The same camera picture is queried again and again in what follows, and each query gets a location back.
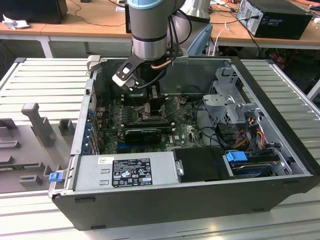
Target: computer tower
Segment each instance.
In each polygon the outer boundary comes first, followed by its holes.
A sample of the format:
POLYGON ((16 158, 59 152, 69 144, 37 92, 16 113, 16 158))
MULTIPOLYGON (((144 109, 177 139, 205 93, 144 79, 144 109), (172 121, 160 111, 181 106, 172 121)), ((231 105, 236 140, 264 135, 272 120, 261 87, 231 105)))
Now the computer tower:
POLYGON ((14 20, 60 24, 67 14, 66 0, 2 0, 0 20, 3 15, 14 20))
POLYGON ((299 40, 312 15, 285 0, 242 0, 236 18, 256 38, 299 40))

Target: power supply label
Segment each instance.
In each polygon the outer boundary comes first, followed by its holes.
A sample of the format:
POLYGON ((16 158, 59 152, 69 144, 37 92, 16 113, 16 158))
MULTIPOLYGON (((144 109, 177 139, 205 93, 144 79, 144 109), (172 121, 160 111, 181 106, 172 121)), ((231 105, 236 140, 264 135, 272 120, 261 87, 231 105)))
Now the power supply label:
POLYGON ((125 188, 152 185, 150 158, 114 160, 112 186, 125 188))

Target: wooden desk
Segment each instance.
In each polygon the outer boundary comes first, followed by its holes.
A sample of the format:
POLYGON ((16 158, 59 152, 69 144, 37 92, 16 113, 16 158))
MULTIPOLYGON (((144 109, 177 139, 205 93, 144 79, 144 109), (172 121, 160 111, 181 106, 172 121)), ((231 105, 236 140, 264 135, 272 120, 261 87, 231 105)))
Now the wooden desk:
POLYGON ((91 3, 83 3, 79 0, 66 0, 66 3, 68 12, 62 24, 47 24, 41 31, 43 35, 131 38, 131 34, 126 33, 125 13, 116 11, 117 6, 111 2, 93 0, 91 3), (78 16, 89 23, 109 26, 88 24, 76 16, 76 11, 78 16))
MULTIPOLYGON (((66 0, 68 6, 67 16, 62 24, 31 23, 30 28, 11 30, 0 24, 0 39, 36 40, 40 41, 44 54, 52 58, 50 41, 85 42, 109 42, 130 43, 131 34, 126 33, 124 25, 125 13, 116 12, 114 4, 108 0, 92 0, 90 3, 82 3, 79 0, 66 0), (113 26, 98 26, 86 23, 113 26)), ((227 12, 214 12, 211 15, 212 23, 224 23, 234 21, 235 18, 227 12)), ((219 37, 220 46, 255 47, 247 30, 239 22, 230 23, 230 31, 225 30, 219 37)), ((214 24, 211 33, 215 40, 223 24, 214 24)), ((310 22, 300 40, 255 38, 261 48, 287 48, 287 49, 320 49, 320 24, 310 22)))
MULTIPOLYGON (((211 23, 225 23, 236 20, 230 13, 214 12, 211 14, 211 23)), ((227 25, 229 30, 223 31, 218 39, 219 46, 236 47, 255 47, 256 45, 250 38, 248 31, 240 22, 234 22, 227 25)), ((215 40, 219 32, 225 28, 224 24, 213 24, 211 37, 215 40)), ((275 39, 275 38, 254 38, 257 44, 262 48, 283 48, 283 49, 320 49, 320 24, 311 21, 299 40, 275 39)))
POLYGON ((4 24, 0 24, 0 36, 1 34, 9 35, 41 35, 41 30, 45 27, 45 23, 29 23, 30 27, 17 28, 13 30, 6 27, 4 24))

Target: blue latch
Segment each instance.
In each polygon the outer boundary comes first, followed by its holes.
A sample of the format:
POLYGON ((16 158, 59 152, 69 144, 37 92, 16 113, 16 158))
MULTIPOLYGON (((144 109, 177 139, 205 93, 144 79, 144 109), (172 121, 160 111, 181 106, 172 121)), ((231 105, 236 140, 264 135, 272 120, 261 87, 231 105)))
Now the blue latch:
POLYGON ((49 182, 62 182, 62 172, 52 172, 49 175, 49 182))
POLYGON ((244 151, 231 151, 227 153, 226 159, 228 159, 228 162, 243 162, 248 161, 248 158, 244 151))

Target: motherboard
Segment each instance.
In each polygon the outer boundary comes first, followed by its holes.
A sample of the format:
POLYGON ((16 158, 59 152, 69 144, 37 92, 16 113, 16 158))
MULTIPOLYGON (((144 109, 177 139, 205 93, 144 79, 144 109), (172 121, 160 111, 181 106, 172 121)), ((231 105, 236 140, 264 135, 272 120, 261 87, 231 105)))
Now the motherboard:
POLYGON ((152 114, 149 103, 128 104, 113 99, 97 111, 104 154, 168 152, 176 148, 203 147, 201 132, 195 125, 199 101, 171 96, 152 114))

